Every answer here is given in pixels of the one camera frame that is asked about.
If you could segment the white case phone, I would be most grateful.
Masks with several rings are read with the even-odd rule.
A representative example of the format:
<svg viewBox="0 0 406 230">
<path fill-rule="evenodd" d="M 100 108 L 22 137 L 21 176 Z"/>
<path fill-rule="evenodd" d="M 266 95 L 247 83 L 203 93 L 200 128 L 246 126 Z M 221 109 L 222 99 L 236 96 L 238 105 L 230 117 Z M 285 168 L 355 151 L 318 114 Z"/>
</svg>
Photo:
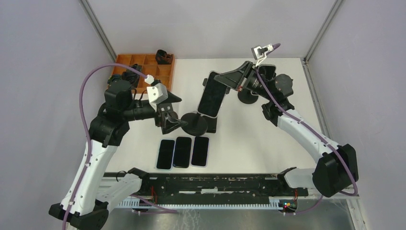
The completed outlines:
<svg viewBox="0 0 406 230">
<path fill-rule="evenodd" d="M 268 64 L 260 65 L 259 74 L 264 82 L 271 81 L 276 76 L 276 66 Z"/>
</svg>

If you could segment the black tall round stand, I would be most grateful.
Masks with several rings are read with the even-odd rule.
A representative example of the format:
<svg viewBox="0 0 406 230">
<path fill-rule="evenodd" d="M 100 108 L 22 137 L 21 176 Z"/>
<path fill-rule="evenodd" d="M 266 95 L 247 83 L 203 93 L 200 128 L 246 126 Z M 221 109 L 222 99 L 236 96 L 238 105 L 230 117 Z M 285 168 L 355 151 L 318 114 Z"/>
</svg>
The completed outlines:
<svg viewBox="0 0 406 230">
<path fill-rule="evenodd" d="M 207 114 L 209 104 L 209 94 L 207 90 L 209 78 L 203 80 L 203 94 L 195 112 L 189 112 L 181 117 L 182 121 L 187 122 L 187 125 L 182 127 L 182 130 L 191 136 L 202 136 L 207 132 L 208 124 L 203 114 Z"/>
</svg>

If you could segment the black folding stand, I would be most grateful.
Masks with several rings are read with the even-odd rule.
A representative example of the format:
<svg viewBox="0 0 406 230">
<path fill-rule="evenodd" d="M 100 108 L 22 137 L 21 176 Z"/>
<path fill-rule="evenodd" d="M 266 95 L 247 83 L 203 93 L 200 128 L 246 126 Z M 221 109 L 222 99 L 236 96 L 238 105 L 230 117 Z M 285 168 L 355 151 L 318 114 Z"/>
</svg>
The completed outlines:
<svg viewBox="0 0 406 230">
<path fill-rule="evenodd" d="M 207 133 L 216 133 L 217 131 L 217 117 L 216 118 L 211 118 L 208 116 L 203 116 L 203 118 L 207 122 Z"/>
</svg>

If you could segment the light blue case phone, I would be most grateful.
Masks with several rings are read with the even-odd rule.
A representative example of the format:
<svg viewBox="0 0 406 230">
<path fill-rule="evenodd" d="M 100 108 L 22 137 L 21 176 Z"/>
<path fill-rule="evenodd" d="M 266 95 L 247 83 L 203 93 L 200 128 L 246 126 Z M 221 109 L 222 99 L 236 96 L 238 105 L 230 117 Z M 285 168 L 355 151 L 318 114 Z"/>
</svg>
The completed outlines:
<svg viewBox="0 0 406 230">
<path fill-rule="evenodd" d="M 163 139 L 158 149 L 156 168 L 159 170 L 170 170 L 173 162 L 175 140 Z"/>
</svg>

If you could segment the black phone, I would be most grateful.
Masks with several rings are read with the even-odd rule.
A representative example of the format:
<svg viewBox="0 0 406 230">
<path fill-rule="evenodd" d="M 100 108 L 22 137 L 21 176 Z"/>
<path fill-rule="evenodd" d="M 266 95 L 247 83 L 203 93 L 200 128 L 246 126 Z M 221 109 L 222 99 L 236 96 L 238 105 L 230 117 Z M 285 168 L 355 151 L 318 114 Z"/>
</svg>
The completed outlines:
<svg viewBox="0 0 406 230">
<path fill-rule="evenodd" d="M 173 155 L 173 166 L 188 168 L 190 164 L 192 139 L 190 137 L 177 137 Z"/>
</svg>

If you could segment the purple case phone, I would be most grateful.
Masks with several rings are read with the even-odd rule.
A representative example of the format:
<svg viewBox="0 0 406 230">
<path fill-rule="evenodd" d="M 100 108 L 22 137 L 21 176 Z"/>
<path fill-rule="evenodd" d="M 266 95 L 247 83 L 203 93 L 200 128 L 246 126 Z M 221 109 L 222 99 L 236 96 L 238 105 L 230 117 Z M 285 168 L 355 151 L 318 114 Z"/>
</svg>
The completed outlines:
<svg viewBox="0 0 406 230">
<path fill-rule="evenodd" d="M 206 167 L 210 140 L 208 137 L 196 137 L 193 143 L 191 165 Z"/>
</svg>

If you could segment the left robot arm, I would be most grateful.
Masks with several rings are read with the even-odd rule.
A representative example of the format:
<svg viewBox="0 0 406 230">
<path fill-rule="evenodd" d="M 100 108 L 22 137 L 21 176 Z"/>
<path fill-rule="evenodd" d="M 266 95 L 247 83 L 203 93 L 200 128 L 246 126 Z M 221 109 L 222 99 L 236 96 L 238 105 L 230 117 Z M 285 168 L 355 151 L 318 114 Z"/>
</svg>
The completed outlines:
<svg viewBox="0 0 406 230">
<path fill-rule="evenodd" d="M 106 168 L 129 131 L 129 123 L 154 119 L 163 134 L 186 125 L 173 111 L 172 104 L 181 98 L 167 90 L 159 80 L 147 88 L 147 99 L 136 100 L 132 86 L 125 80 L 116 80 L 104 93 L 105 102 L 87 130 L 87 143 L 80 168 L 67 195 L 53 204 L 49 214 L 78 230 L 99 230 L 109 213 L 132 194 L 145 195 L 150 190 L 146 173 L 131 170 L 109 189 L 100 192 Z"/>
</svg>

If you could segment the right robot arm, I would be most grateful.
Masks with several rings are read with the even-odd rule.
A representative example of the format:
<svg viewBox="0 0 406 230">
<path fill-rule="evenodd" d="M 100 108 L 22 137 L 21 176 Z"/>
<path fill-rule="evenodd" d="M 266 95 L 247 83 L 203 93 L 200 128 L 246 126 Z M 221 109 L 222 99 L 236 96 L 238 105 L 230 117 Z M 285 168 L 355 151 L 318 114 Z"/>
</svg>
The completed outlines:
<svg viewBox="0 0 406 230">
<path fill-rule="evenodd" d="M 290 76 L 277 75 L 275 65 L 246 61 L 235 70 L 215 75 L 214 80 L 235 91 L 246 90 L 268 99 L 261 106 L 265 119 L 289 134 L 315 161 L 314 169 L 292 167 L 280 173 L 276 188 L 281 195 L 288 196 L 296 188 L 316 189 L 324 197 L 358 195 L 356 150 L 331 140 L 305 121 L 288 100 L 293 95 Z"/>
</svg>

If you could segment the orange compartment tray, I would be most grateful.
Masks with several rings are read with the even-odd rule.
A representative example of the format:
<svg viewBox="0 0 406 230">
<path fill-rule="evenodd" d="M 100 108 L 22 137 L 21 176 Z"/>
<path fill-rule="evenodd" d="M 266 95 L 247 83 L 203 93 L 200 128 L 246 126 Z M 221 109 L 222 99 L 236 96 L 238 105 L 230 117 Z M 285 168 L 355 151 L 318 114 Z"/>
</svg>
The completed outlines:
<svg viewBox="0 0 406 230">
<path fill-rule="evenodd" d="M 155 54 L 119 54 L 116 63 L 128 66 L 137 64 L 143 74 L 152 75 L 154 79 L 160 80 L 171 91 L 175 67 L 174 58 L 171 64 L 158 64 Z"/>
</svg>

